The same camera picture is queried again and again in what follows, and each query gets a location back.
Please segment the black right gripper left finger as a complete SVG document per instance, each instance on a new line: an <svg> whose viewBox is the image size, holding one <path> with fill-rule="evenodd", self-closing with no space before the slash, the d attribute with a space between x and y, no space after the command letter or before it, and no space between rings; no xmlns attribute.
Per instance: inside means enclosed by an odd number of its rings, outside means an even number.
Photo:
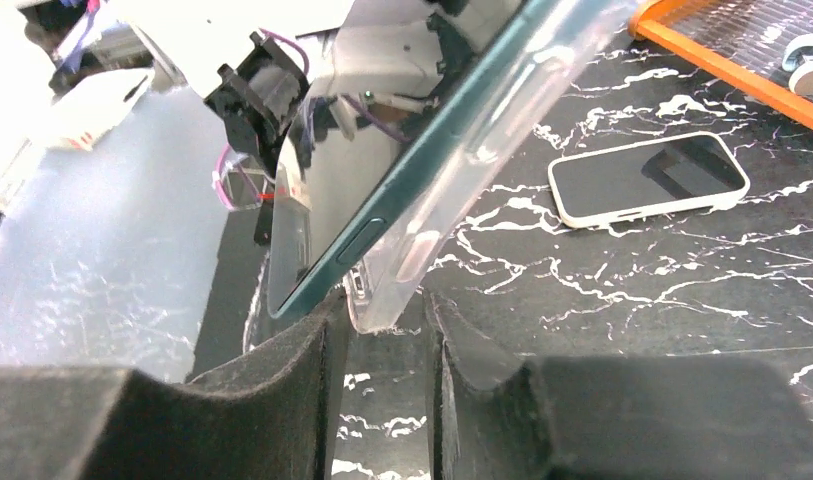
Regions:
<svg viewBox="0 0 813 480"><path fill-rule="evenodd" d="M0 479L327 479L343 292L185 384L116 367L0 367Z"/></svg>

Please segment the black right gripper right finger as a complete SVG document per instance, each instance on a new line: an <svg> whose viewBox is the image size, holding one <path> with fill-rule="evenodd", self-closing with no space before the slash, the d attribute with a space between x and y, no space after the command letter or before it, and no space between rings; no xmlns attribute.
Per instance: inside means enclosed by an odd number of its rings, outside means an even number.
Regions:
<svg viewBox="0 0 813 480"><path fill-rule="evenodd" d="M520 359L424 297L435 479L813 479L813 424L770 365Z"/></svg>

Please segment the clear phone case with phone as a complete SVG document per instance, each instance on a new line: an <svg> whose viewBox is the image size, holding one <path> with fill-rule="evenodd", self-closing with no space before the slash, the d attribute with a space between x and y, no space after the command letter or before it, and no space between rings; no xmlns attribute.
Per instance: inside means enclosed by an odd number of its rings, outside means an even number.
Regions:
<svg viewBox="0 0 813 480"><path fill-rule="evenodd" d="M347 274L359 333L392 327L447 238L536 122L625 26L637 1L477 2L452 18L479 45L477 20L505 20L419 143L418 197Z"/></svg>

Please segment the dark teal smartphone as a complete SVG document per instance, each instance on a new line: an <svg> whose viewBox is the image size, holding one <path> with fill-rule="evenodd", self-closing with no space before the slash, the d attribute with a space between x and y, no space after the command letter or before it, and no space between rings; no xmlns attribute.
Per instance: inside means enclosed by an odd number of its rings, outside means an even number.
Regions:
<svg viewBox="0 0 813 480"><path fill-rule="evenodd" d="M418 197L418 144L506 23L467 39L451 20L477 2L353 4L280 151L271 316L311 311Z"/></svg>

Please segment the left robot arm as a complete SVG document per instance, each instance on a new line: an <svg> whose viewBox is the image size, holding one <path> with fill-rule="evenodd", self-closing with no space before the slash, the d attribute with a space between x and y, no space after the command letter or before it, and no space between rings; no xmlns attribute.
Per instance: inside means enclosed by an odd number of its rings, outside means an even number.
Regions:
<svg viewBox="0 0 813 480"><path fill-rule="evenodd" d="M118 1L171 76L276 181L274 242L368 247L518 1Z"/></svg>

